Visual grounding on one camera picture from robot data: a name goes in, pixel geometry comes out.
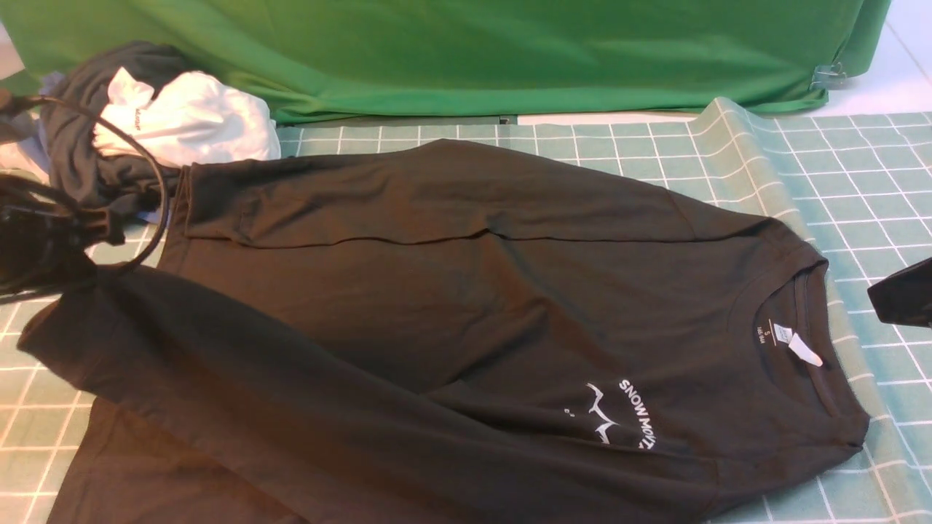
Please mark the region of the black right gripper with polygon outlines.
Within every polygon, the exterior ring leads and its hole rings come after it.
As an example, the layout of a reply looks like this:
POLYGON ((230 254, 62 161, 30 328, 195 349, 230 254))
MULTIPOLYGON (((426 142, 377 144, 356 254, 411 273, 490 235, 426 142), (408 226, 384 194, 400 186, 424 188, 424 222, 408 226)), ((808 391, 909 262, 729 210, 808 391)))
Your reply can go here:
POLYGON ((931 328, 931 259, 876 282, 866 294, 883 324, 931 328))

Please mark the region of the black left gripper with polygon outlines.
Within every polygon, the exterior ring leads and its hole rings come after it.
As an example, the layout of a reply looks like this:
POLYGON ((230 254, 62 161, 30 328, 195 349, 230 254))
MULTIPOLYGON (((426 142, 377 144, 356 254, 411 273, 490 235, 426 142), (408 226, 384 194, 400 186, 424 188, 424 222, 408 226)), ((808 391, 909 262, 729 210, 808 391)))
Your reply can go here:
POLYGON ((91 283, 97 266, 87 249, 124 242, 120 219, 106 208, 83 208, 51 186, 2 176, 2 302, 32 301, 91 283))

